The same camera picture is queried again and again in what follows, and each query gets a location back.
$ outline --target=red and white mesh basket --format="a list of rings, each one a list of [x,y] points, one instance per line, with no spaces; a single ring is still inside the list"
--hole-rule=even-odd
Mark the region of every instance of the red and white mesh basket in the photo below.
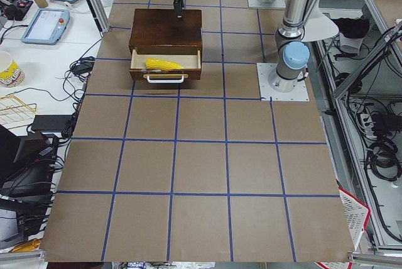
[[[357,249],[360,239],[370,218],[370,208],[357,200],[344,189],[339,189],[340,199],[344,206],[345,217],[352,236],[354,249]],[[350,269],[353,263],[316,263],[323,269]]]

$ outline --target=brown wooden box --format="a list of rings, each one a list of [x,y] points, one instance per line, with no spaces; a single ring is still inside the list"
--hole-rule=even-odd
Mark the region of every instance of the brown wooden box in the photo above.
[[[135,9],[129,48],[133,80],[201,78],[201,10],[186,9],[179,21],[172,9]],[[183,70],[147,70],[147,58],[179,63]]]

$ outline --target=orange object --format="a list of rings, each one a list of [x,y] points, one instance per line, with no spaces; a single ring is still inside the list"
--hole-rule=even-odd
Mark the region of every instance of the orange object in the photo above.
[[[10,252],[26,252],[37,249],[40,245],[41,239],[32,239],[28,242],[15,246]]]

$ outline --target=white handle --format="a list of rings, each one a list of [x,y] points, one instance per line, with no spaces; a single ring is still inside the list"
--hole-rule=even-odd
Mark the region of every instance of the white handle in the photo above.
[[[146,77],[146,80],[150,84],[181,84],[182,82],[184,82],[184,75],[182,75],[181,79],[177,79],[177,80],[173,80],[173,79],[155,79],[155,80],[152,80],[151,76],[148,75]]]

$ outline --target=blue joint cap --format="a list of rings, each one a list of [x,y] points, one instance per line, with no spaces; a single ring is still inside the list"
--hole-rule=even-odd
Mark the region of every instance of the blue joint cap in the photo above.
[[[307,65],[310,51],[300,41],[293,41],[285,46],[283,61],[292,70],[301,70]]]

